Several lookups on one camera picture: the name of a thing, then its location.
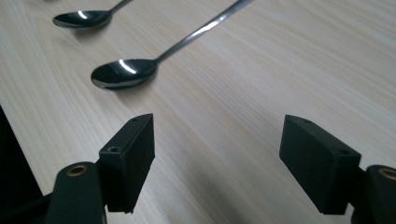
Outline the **long-handled steel spoon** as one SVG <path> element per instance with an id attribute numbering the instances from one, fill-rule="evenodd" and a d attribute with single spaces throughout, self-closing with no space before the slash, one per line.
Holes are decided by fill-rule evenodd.
<path id="1" fill-rule="evenodd" d="M 187 35 L 155 59 L 117 60 L 98 66 L 92 71 L 92 84 L 103 90 L 124 90 L 138 87 L 155 77 L 159 65 L 177 51 L 226 21 L 253 0 L 237 0 L 210 21 Z"/>

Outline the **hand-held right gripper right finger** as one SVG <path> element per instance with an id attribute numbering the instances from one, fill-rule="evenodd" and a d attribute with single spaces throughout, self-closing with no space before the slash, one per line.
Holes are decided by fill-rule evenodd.
<path id="1" fill-rule="evenodd" d="M 359 152 L 316 123 L 287 115 L 279 157 L 320 213 L 345 213 Z"/>

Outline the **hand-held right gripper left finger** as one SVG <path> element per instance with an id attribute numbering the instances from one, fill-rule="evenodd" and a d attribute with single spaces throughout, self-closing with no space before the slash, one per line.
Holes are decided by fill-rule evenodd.
<path id="1" fill-rule="evenodd" d="M 99 174 L 109 212 L 132 213 L 155 158 L 153 115 L 128 120 L 99 152 Z"/>

